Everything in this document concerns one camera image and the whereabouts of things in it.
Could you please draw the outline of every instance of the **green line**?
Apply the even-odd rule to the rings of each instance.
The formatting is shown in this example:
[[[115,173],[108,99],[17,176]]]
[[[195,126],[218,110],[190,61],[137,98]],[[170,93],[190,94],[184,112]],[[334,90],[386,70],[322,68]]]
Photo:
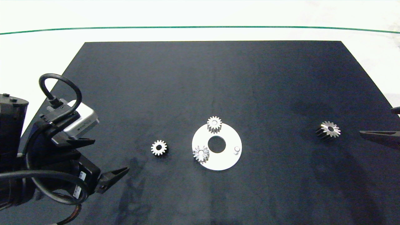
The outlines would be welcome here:
[[[26,31],[15,31],[15,32],[0,33],[0,35],[40,32],[40,31],[52,31],[52,30],[148,29],[148,28],[311,28],[311,29],[333,29],[333,30],[357,30],[357,31],[370,31],[370,32],[400,34],[400,31],[370,30],[370,29],[345,28],[345,27],[326,27],[326,26],[104,26],[104,27],[101,26],[101,27],[72,27],[72,28],[54,28],[54,29],[41,29],[41,30],[26,30]]]

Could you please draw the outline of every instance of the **black fabric surface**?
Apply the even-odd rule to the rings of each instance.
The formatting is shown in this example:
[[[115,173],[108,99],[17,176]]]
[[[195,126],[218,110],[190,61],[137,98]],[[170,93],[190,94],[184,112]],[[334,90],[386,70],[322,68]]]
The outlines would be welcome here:
[[[96,143],[80,151],[102,172],[131,167],[71,224],[400,224],[400,152],[358,134],[400,120],[341,42],[85,43],[63,75],[100,119],[85,136]],[[60,82],[53,90],[74,97]],[[193,134],[214,115],[243,144],[225,171],[192,157]],[[323,121],[342,135],[321,142]],[[150,152],[160,139],[163,159]],[[0,224],[49,224],[72,210],[46,197],[1,212]]]

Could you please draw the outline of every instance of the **white disc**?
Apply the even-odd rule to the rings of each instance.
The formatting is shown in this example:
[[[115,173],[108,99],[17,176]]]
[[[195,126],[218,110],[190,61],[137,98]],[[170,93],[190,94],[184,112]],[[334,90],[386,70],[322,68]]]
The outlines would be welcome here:
[[[226,144],[225,149],[220,153],[215,153],[208,147],[208,141],[215,136],[222,138]],[[201,126],[193,136],[192,151],[194,151],[197,146],[205,146],[210,149],[208,160],[200,164],[211,170],[225,170],[231,168],[237,163],[242,154],[242,141],[239,134],[225,123],[222,124],[221,130],[216,134],[212,134],[208,130],[207,124]]]

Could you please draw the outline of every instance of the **spur gear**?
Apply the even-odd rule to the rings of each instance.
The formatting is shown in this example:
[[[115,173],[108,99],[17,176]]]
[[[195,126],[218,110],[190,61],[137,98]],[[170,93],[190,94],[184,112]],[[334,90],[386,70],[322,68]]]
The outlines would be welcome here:
[[[155,156],[162,156],[168,152],[168,146],[162,140],[154,141],[154,144],[151,146],[151,152]]]
[[[219,117],[210,117],[207,121],[207,129],[213,134],[218,133],[221,130],[222,121]]]
[[[315,131],[318,137],[322,140],[329,140],[336,138],[340,135],[339,127],[330,121],[324,121],[320,124],[320,127]]]
[[[197,148],[194,148],[193,157],[199,163],[204,163],[205,161],[207,161],[209,156],[210,150],[207,147],[203,146],[202,148],[200,148],[199,146],[197,146]]]

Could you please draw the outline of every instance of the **barcode sticker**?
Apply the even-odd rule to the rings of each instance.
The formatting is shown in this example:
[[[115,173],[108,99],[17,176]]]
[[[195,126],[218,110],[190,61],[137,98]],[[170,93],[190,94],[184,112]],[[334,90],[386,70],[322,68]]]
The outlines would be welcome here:
[[[86,178],[86,173],[85,172],[83,172],[83,171],[81,171],[80,173],[79,173],[79,179],[81,179],[81,180],[83,180],[83,181],[85,181],[85,178]],[[82,188],[80,188],[80,186],[76,186],[75,187],[75,190],[74,190],[74,194],[73,194],[73,196],[75,197],[75,198],[79,198],[79,195],[80,195],[80,192],[81,192],[81,190],[82,190]]]

